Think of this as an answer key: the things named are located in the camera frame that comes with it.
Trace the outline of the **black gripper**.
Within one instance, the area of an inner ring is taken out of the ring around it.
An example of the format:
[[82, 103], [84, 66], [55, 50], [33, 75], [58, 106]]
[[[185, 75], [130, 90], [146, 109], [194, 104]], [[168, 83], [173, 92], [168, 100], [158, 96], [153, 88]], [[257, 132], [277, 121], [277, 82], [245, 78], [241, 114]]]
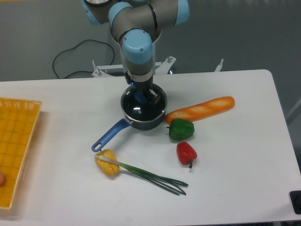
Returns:
[[136, 75], [131, 72], [124, 73], [126, 82], [129, 87], [124, 91], [128, 94], [130, 90], [141, 91], [141, 102], [156, 105], [160, 101], [160, 93], [151, 89], [153, 84], [153, 72], [143, 75]]

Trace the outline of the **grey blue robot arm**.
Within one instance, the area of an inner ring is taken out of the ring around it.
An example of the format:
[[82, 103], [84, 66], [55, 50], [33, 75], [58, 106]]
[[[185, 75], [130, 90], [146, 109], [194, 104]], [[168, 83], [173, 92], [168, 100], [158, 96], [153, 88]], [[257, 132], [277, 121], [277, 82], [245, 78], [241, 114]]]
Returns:
[[82, 6], [92, 24], [110, 24], [119, 44], [128, 84], [139, 103], [156, 104], [153, 88], [153, 43], [162, 29], [181, 24], [190, 16], [186, 0], [84, 0]]

